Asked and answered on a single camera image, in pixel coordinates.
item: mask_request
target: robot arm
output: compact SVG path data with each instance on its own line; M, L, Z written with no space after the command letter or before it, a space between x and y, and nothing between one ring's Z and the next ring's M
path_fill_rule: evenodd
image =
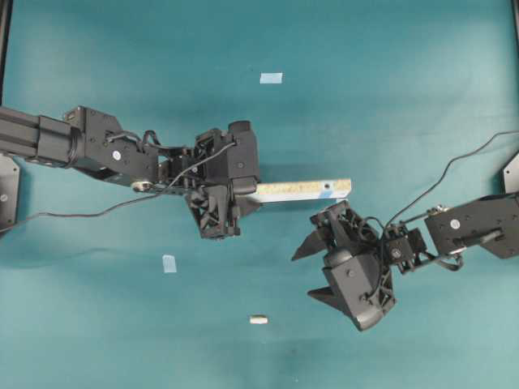
M139 192L185 195L204 238L239 235L238 219L259 206L245 199L260 179L245 121L199 135L193 147L163 147L153 131L141 139L95 109L77 107L60 121L0 107L0 152Z
M422 218L437 254L427 251L419 229L407 228L408 223ZM293 260L326 250L323 273L329 286L308 294L343 312L360 331L377 324L396 303L392 266L402 274L431 263L457 271L463 265L461 253L470 246L481 246L502 259L519 254L517 194L487 196L452 208L436 207L391 224L382 236L346 201L314 215L311 223L316 230Z

